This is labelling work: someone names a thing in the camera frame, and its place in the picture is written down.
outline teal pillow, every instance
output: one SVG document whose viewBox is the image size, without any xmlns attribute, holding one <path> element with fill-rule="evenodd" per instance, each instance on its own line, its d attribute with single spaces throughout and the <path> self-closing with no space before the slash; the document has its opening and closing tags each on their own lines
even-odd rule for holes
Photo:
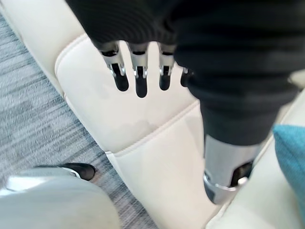
<svg viewBox="0 0 305 229">
<path fill-rule="evenodd" d="M 277 160 L 296 194 L 305 224 L 305 127 L 277 125 L 273 133 Z"/>
</svg>

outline white sofa seat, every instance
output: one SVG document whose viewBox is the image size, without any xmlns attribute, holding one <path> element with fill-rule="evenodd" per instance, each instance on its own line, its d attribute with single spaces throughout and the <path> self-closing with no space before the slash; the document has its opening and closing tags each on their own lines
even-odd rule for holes
<svg viewBox="0 0 305 229">
<path fill-rule="evenodd" d="M 305 126 L 305 91 L 293 103 L 282 124 Z M 220 211 L 206 229 L 304 229 L 296 197 L 269 139 L 257 161 L 250 181 L 227 209 Z"/>
<path fill-rule="evenodd" d="M 130 88 L 117 90 L 87 36 L 59 55 L 55 72 L 67 103 L 127 187 L 160 229 L 201 229 L 216 210 L 203 187 L 203 130 L 199 103 L 180 85 L 159 88 L 158 48 L 149 47 L 148 94 L 135 93 L 129 51 L 121 43 Z"/>
</svg>

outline white leather sofa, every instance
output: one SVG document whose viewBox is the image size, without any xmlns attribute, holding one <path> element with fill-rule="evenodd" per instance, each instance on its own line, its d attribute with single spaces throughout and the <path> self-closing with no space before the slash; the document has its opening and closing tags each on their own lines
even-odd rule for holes
<svg viewBox="0 0 305 229">
<path fill-rule="evenodd" d="M 159 89 L 156 44 L 149 47 L 148 95 L 140 99 L 126 44 L 130 88 L 123 93 L 64 0 L 1 0 L 0 12 L 160 229 L 302 228 L 272 138 L 232 203 L 210 203 L 199 103 L 180 86 L 178 66 L 170 89 Z M 305 86 L 304 75 L 292 80 Z M 305 92 L 284 122 L 305 125 L 304 111 Z"/>
</svg>

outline black shoe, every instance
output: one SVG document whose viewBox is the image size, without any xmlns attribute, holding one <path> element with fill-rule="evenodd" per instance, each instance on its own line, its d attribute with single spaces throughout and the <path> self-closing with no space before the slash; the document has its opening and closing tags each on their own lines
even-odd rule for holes
<svg viewBox="0 0 305 229">
<path fill-rule="evenodd" d="M 81 179 L 83 180 L 91 180 L 95 175 L 95 167 L 90 164 L 85 163 L 66 163 L 60 165 L 59 167 L 69 168 L 77 172 Z"/>
</svg>

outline gray carpet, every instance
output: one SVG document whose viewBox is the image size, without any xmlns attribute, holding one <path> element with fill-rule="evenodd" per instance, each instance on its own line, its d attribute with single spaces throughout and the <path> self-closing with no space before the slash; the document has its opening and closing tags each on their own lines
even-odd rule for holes
<svg viewBox="0 0 305 229">
<path fill-rule="evenodd" d="M 40 164 L 91 163 L 124 229 L 157 228 L 0 15 L 0 186 Z"/>
</svg>

